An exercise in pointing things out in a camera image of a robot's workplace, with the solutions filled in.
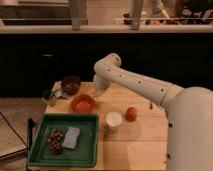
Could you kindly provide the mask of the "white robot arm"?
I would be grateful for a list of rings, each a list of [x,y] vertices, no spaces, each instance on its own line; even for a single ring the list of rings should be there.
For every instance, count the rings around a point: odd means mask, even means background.
[[[121,68],[111,53],[94,64],[96,88],[116,82],[164,108],[168,133],[167,171],[213,171],[213,91],[176,84]]]

